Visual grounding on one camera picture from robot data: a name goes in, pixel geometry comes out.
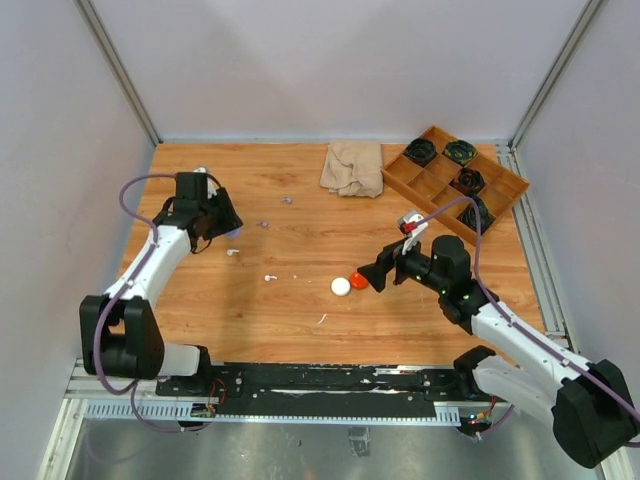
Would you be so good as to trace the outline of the purple round case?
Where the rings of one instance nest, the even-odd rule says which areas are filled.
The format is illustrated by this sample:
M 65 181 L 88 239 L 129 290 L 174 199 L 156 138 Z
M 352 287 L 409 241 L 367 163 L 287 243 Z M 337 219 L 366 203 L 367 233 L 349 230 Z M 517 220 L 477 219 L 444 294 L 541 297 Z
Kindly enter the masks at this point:
M 230 232 L 227 232 L 225 236 L 227 238 L 233 239 L 233 238 L 237 238 L 241 234 L 241 232 L 242 232 L 242 228 L 238 227 L 236 229 L 231 230 Z

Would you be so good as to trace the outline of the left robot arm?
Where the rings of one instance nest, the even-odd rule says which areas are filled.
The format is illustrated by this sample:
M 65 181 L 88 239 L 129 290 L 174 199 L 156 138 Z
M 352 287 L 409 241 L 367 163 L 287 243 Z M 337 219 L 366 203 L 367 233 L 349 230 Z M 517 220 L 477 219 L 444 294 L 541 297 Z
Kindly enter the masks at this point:
M 188 255 L 238 232 L 243 222 L 227 190 L 206 168 L 170 178 L 175 192 L 153 219 L 127 212 L 149 228 L 135 259 L 103 294 L 86 296 L 79 307 L 84 368 L 113 395 L 132 391 L 141 380 L 177 378 L 195 396 L 214 383 L 207 349 L 165 342 L 154 308 Z

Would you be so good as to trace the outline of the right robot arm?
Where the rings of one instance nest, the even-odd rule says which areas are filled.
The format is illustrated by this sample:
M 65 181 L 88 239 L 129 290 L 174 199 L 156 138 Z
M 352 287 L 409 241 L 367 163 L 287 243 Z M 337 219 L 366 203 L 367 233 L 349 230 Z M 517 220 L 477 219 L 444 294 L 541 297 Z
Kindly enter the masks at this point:
M 471 256 L 456 236 L 437 237 L 430 255 L 398 241 L 358 273 L 378 292 L 389 272 L 438 295 L 444 316 L 488 342 L 459 357 L 453 387 L 466 400 L 494 395 L 552 430 L 577 464 L 593 468 L 622 447 L 639 445 L 639 413 L 621 370 L 558 345 L 519 319 L 471 273 Z

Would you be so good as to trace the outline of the orange round case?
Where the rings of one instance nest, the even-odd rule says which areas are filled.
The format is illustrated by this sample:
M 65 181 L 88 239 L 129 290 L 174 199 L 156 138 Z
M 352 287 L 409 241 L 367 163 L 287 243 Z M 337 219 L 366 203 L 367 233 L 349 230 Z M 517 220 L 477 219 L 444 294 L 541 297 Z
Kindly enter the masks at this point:
M 355 271 L 350 275 L 349 282 L 351 287 L 356 290 L 362 290 L 369 286 L 368 280 L 358 271 Z

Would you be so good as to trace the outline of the white earbud charging case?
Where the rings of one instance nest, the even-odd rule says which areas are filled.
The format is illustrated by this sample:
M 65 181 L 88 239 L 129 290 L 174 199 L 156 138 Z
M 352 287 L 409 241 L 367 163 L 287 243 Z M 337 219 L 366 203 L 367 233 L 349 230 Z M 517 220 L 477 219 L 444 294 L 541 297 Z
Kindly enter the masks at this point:
M 344 297 L 350 293 L 351 283 L 347 278 L 336 277 L 332 280 L 330 289 L 334 295 Z

